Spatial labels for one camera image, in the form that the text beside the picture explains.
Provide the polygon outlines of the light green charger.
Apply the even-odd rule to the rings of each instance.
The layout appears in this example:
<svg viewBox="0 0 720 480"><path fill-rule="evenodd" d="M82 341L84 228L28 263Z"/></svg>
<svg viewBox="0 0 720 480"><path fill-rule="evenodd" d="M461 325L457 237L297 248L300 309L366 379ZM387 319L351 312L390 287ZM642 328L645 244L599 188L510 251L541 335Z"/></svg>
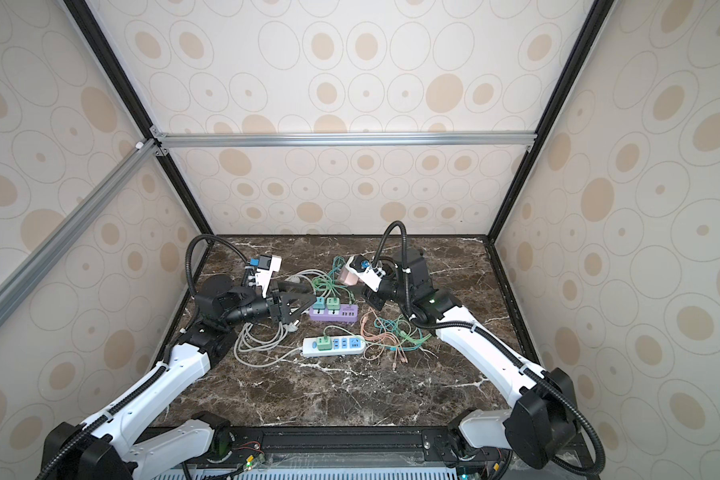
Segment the light green charger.
<svg viewBox="0 0 720 480"><path fill-rule="evenodd" d="M316 341L316 347L319 351L330 351L333 348L333 341L329 336L320 337Z"/></svg>

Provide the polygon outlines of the pink charger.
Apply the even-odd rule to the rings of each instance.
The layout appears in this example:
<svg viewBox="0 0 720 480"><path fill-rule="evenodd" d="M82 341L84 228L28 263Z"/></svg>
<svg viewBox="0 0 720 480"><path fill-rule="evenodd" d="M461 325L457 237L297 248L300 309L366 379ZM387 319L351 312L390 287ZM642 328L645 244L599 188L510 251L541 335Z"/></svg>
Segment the pink charger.
<svg viewBox="0 0 720 480"><path fill-rule="evenodd" d="M347 267L341 269L338 280L345 286L354 286L360 281L358 275Z"/></svg>

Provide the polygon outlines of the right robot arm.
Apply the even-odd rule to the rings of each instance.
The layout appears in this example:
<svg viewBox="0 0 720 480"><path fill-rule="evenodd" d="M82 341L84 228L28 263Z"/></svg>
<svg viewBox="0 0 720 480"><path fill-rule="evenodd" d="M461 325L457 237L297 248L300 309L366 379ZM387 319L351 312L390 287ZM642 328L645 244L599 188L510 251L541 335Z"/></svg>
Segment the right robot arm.
<svg viewBox="0 0 720 480"><path fill-rule="evenodd" d="M473 410L455 424L457 455L484 447L512 451L525 464L549 463L576 475L597 476L605 468L604 445L577 406L571 378L522 356L491 333L449 290L434 286L423 254L406 248L390 260L354 255L342 280L360 283L367 304L382 310L395 303L407 320L432 331L462 354L488 379L507 403L504 410Z"/></svg>

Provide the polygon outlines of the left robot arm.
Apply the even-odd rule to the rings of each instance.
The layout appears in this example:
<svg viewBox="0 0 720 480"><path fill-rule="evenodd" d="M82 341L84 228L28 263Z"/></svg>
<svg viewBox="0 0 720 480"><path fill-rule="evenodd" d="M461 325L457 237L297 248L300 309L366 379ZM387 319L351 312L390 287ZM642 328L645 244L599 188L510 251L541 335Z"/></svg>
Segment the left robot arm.
<svg viewBox="0 0 720 480"><path fill-rule="evenodd" d="M78 425L63 422L46 437L41 479L149 479L206 453L228 421L192 419L147 442L138 439L171 402L232 349L238 327L262 320L285 326L316 300L305 285L238 285L224 274L190 289L196 312L170 351L118 399Z"/></svg>

